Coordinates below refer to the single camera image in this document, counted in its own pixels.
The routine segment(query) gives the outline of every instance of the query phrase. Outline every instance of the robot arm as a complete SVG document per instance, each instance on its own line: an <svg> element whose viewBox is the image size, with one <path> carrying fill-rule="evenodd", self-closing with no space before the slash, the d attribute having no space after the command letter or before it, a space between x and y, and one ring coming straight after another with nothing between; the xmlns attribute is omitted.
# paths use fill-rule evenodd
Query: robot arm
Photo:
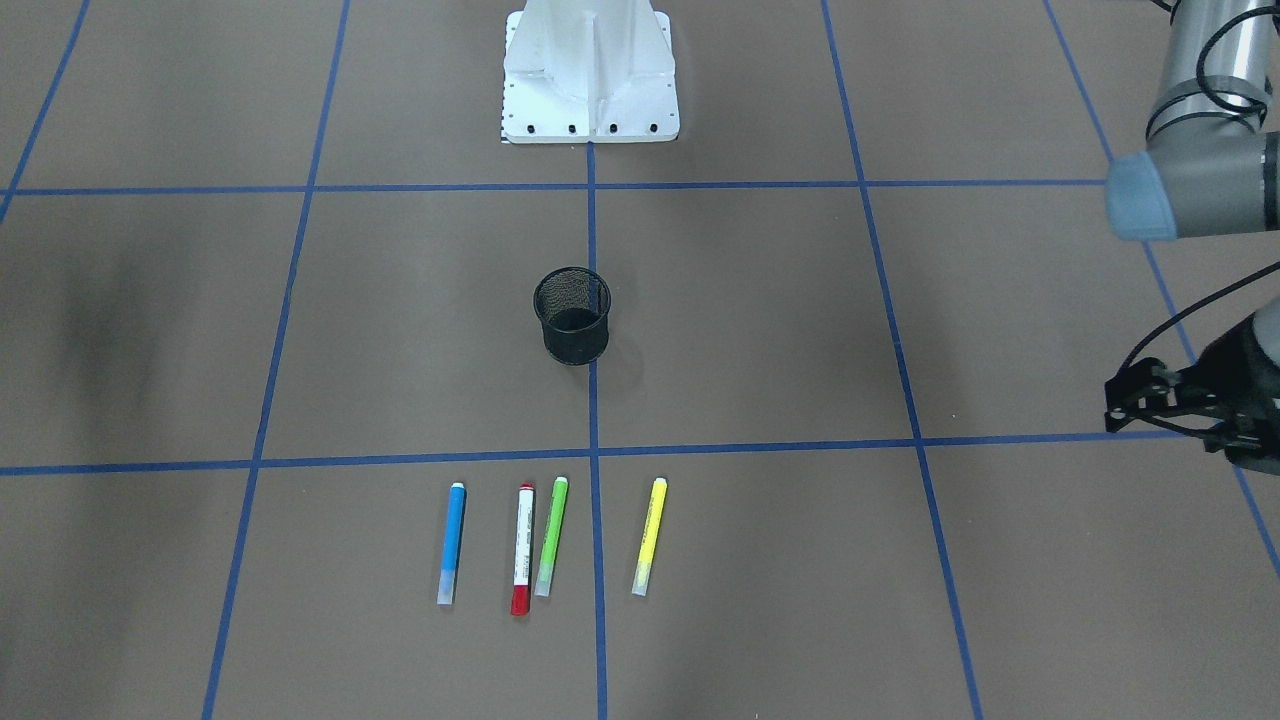
<svg viewBox="0 0 1280 720"><path fill-rule="evenodd" d="M1179 0L1171 14L1147 150L1116 159L1107 176L1112 231L1125 240L1175 240L1280 229L1280 133L1261 135L1280 6L1276 0ZM1144 420L1196 437L1208 452L1225 451L1235 465L1280 475L1280 299L1183 370L1155 357L1133 363L1175 320L1276 270L1280 263L1188 307L1143 340L1106 383L1107 432ZM1201 429L1170 421L1188 416L1212 423Z"/></svg>

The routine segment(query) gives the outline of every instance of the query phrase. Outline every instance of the pen holder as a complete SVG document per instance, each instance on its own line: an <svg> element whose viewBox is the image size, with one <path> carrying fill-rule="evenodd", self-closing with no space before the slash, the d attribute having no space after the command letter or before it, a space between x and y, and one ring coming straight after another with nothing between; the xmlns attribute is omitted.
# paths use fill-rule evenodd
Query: pen holder
<svg viewBox="0 0 1280 720"><path fill-rule="evenodd" d="M609 345L609 286L586 268L561 268L534 291L543 345L564 365L586 365Z"/></svg>

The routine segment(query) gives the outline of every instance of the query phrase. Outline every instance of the blue joint cap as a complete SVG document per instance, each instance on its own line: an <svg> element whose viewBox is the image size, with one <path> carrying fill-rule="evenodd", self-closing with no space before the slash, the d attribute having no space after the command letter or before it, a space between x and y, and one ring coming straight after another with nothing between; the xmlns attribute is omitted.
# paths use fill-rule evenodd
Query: blue joint cap
<svg viewBox="0 0 1280 720"><path fill-rule="evenodd" d="M1123 240L1176 240L1178 223L1160 170L1146 151L1111 161L1107 218Z"/></svg>

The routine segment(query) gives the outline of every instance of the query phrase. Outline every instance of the blue marker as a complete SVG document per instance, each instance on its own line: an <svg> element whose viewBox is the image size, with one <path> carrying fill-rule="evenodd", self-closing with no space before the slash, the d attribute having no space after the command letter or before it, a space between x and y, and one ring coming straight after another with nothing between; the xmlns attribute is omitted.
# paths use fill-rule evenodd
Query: blue marker
<svg viewBox="0 0 1280 720"><path fill-rule="evenodd" d="M440 556L440 592L436 605L453 605L453 579L458 574L458 550L462 547L462 509L467 503L467 488L453 483L449 488L449 519L444 525L444 552Z"/></svg>

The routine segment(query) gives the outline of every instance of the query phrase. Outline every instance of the white mounting plate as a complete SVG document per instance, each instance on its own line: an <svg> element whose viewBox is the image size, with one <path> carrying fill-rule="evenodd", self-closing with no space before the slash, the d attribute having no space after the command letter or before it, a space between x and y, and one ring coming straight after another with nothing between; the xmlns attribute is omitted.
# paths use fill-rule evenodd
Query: white mounting plate
<svg viewBox="0 0 1280 720"><path fill-rule="evenodd" d="M506 46L525 13L507 17ZM671 47L671 18L654 12L667 47ZM673 77L634 77L600 102L599 127L590 127L590 108L561 91L547 77L504 73L502 92L502 141L525 143L576 142L667 142L680 135L680 106Z"/></svg>

